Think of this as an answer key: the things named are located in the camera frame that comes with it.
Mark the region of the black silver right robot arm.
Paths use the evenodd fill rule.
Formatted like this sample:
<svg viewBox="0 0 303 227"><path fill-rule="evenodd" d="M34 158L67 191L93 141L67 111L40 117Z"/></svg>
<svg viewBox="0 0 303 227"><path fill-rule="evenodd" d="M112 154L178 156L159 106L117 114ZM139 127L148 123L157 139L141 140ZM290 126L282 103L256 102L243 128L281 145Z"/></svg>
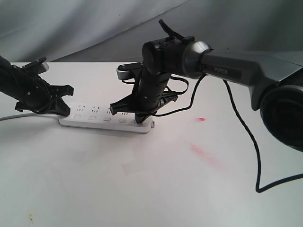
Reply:
<svg viewBox="0 0 303 227"><path fill-rule="evenodd" d="M201 79L210 75L246 86L251 107L260 110L267 130L283 144L303 149L303 53L214 50L193 37L150 41L143 61L117 68L120 80L134 79L132 93L112 103L112 114L134 113L142 123L170 101L165 91L171 75Z"/></svg>

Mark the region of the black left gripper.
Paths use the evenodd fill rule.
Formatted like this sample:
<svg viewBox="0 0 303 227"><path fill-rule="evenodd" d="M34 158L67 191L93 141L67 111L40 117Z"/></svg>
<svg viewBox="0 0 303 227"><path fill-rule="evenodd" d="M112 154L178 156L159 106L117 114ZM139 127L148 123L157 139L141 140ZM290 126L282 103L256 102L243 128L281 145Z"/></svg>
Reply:
<svg viewBox="0 0 303 227"><path fill-rule="evenodd" d="M71 109L63 101L63 96L72 96L74 88L70 85L50 85L39 75L12 66L11 75L17 85L19 112L29 110L36 114L55 114L69 116Z"/></svg>

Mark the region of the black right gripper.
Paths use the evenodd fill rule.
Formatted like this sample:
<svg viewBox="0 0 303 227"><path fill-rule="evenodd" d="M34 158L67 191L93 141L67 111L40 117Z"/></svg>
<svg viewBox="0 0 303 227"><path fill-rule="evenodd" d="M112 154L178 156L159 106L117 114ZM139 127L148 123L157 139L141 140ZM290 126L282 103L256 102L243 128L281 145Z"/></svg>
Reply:
<svg viewBox="0 0 303 227"><path fill-rule="evenodd" d="M132 93L111 103L111 113L113 115L119 112L135 113L136 123L143 123L164 105L177 100L176 92L165 91L170 77L170 73L153 75L142 68L139 76L134 79Z"/></svg>

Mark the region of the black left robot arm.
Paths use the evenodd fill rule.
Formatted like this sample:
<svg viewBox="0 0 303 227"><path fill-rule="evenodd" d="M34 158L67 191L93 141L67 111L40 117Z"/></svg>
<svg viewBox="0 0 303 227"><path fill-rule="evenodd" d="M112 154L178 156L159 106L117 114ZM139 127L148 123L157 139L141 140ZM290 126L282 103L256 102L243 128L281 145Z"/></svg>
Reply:
<svg viewBox="0 0 303 227"><path fill-rule="evenodd" d="M63 96L72 96L70 85L50 85L40 77L48 71L46 58L37 59L22 67L0 58L0 91L16 99L15 109L35 114L55 114L68 116L71 109L63 101Z"/></svg>

